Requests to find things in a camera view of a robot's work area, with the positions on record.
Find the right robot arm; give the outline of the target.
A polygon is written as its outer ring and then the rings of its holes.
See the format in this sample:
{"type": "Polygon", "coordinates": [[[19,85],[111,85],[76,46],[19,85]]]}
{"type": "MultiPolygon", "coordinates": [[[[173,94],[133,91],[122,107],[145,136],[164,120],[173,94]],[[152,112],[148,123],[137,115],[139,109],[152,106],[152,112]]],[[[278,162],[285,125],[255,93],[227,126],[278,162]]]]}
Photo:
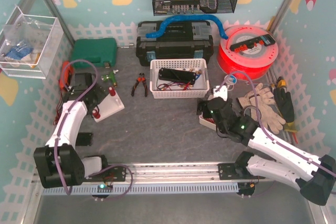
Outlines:
{"type": "Polygon", "coordinates": [[[199,100],[197,112],[213,119],[219,137],[248,146],[271,157],[261,158],[251,152],[242,152],[235,162],[241,176],[271,178],[298,190],[308,201],[324,206],[335,185],[335,159],[301,150],[278,138],[264,125],[232,108],[232,99],[214,97],[199,100]]]}

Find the large red spring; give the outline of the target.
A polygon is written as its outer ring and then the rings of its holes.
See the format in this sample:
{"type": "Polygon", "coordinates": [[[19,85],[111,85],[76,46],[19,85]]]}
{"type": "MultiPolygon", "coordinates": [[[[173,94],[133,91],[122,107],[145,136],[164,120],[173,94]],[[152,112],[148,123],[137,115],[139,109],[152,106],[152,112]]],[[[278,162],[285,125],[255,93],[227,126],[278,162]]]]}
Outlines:
{"type": "Polygon", "coordinates": [[[93,110],[92,115],[95,119],[99,119],[101,117],[100,113],[98,110],[93,110]]]}
{"type": "Polygon", "coordinates": [[[114,87],[109,87],[109,93],[112,97],[114,97],[116,95],[116,91],[114,87]]]}

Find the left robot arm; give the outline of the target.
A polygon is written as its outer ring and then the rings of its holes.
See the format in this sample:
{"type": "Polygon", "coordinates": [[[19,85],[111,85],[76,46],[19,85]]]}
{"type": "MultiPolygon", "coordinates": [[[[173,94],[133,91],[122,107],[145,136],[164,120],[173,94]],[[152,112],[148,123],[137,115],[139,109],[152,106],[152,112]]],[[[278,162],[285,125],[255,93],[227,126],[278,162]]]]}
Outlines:
{"type": "Polygon", "coordinates": [[[45,146],[34,151],[34,161],[44,188],[81,185],[91,175],[96,176],[108,166],[104,155],[80,158],[75,147],[80,126],[87,116],[101,122],[124,109],[112,87],[95,82],[92,73],[75,74],[75,84],[66,94],[62,113],[45,146]]]}

